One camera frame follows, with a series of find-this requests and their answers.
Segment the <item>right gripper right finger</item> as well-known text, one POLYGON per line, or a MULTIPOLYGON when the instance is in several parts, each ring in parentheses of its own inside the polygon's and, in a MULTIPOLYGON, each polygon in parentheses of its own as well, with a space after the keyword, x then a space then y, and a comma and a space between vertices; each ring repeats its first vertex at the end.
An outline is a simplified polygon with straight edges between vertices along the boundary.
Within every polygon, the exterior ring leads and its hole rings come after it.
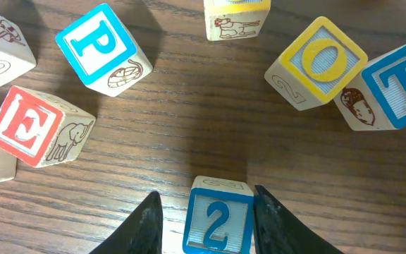
POLYGON ((254 242, 263 254, 342 254, 305 226, 262 185, 254 192, 254 242))

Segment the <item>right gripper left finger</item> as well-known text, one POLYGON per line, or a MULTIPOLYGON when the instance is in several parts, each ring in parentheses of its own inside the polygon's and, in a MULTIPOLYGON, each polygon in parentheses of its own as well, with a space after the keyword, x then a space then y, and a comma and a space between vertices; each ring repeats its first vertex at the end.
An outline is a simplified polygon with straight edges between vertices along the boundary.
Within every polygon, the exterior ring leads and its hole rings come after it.
POLYGON ((162 232, 161 198, 157 191, 153 191, 90 254, 161 254, 162 232))

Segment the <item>blue 2 block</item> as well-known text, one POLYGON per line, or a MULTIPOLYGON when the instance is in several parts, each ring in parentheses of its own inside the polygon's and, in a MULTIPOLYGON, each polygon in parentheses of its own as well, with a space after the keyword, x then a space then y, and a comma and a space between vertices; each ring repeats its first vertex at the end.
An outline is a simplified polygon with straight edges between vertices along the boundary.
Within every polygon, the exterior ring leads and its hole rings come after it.
POLYGON ((254 194, 244 182, 197 176, 185 221, 185 253, 249 254, 254 194))

